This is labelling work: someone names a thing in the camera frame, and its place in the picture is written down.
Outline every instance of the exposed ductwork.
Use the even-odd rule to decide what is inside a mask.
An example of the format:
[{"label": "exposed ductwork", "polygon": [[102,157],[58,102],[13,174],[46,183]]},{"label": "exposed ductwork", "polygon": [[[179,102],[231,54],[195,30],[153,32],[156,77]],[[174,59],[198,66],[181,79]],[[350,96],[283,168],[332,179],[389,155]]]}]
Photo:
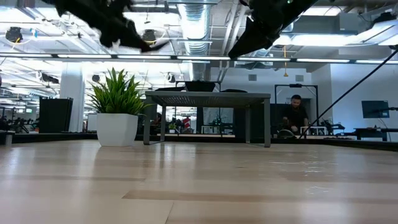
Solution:
[{"label": "exposed ductwork", "polygon": [[[210,5],[179,4],[183,37],[190,40],[207,40],[209,38]],[[207,55],[209,43],[186,42],[185,49],[189,55]],[[210,79],[206,75],[206,63],[191,63],[190,77],[192,80]]]}]

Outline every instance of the person in background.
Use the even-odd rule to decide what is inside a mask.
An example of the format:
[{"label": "person in background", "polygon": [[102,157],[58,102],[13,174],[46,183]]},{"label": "person in background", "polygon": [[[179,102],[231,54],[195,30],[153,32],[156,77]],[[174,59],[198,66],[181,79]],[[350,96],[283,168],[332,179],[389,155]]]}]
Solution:
[{"label": "person in background", "polygon": [[301,101],[300,95],[292,96],[290,105],[283,112],[284,125],[293,133],[299,133],[301,127],[308,126],[308,115]]}]

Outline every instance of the ceiling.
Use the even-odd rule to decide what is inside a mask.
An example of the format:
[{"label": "ceiling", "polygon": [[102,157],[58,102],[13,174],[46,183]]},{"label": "ceiling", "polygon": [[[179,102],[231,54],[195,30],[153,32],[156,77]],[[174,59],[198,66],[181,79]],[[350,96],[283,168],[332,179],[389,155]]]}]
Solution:
[{"label": "ceiling", "polygon": [[[186,54],[186,43],[188,40],[183,34],[180,15],[175,13],[177,6],[170,3],[170,11],[169,13],[165,13],[161,7],[163,4],[162,1],[160,1],[156,10],[153,7],[147,7],[148,4],[151,4],[148,1],[136,1],[136,3],[135,9],[141,12],[125,12],[124,15],[135,22],[137,30],[142,34],[145,29],[154,29],[156,30],[158,39],[171,40],[170,45],[156,54]],[[238,37],[244,32],[244,17],[242,21],[238,21],[240,6],[237,8],[237,13],[232,15],[231,8],[233,8],[233,4],[233,1],[220,0],[218,4],[211,6],[210,34],[208,40],[206,40],[209,44],[207,55],[226,55],[227,51],[222,52],[221,50],[225,40],[227,40],[228,49],[231,44],[230,42],[234,39],[234,30],[237,29],[236,33]],[[21,54],[139,54],[137,50],[118,47],[117,45],[111,49],[101,46],[99,42],[100,33],[97,30],[91,29],[85,22],[74,15],[69,14],[59,17],[53,6],[44,4],[39,0],[35,1],[33,7],[16,7],[16,0],[2,0],[0,1],[0,5],[0,52]],[[302,34],[302,32],[306,34],[317,34],[317,32],[324,32],[322,34],[326,34],[327,32],[333,32],[333,30],[326,30],[327,27],[324,24],[335,24],[336,21],[343,21],[341,19],[343,16],[339,15],[346,14],[351,16],[350,20],[353,21],[351,27],[347,29],[362,33],[370,26],[370,22],[368,21],[373,20],[385,10],[395,10],[397,5],[396,0],[367,1],[366,4],[359,0],[337,0],[334,3],[330,1],[318,1],[315,6],[305,12],[295,23],[293,31],[284,35],[293,39]],[[232,20],[231,34],[225,38],[230,20]],[[22,28],[23,40],[21,43],[14,44],[6,39],[5,35],[10,27]],[[398,33],[398,26],[391,29],[391,32]],[[350,47],[302,46],[289,42],[285,46],[285,49],[282,46],[274,46],[269,49],[268,56],[298,58],[385,58],[389,53],[389,49],[386,46],[378,46],[377,44],[380,41],[382,40],[369,39],[367,42],[353,42],[354,44],[351,44]],[[3,97],[15,97],[16,94],[17,96],[26,96],[29,93],[30,97],[37,97],[39,95],[56,96],[58,94],[58,85],[52,85],[54,88],[46,88],[45,86],[48,83],[40,81],[38,77],[40,77],[40,72],[61,81],[61,61],[24,60],[21,58],[0,58],[0,60],[3,86],[17,85],[26,87],[24,91],[3,88]],[[272,65],[274,68],[284,66],[284,63],[274,63]],[[311,63],[290,63],[287,66],[310,68],[313,65]],[[107,70],[111,67],[115,67],[116,70],[125,69],[131,75],[136,75],[139,77],[138,79],[145,81],[146,88],[174,86],[175,84],[169,83],[165,78],[169,73],[174,74],[176,80],[190,79],[190,66],[188,63],[96,61],[85,62],[83,67],[86,74],[87,86],[90,85],[92,75],[105,76]]]}]

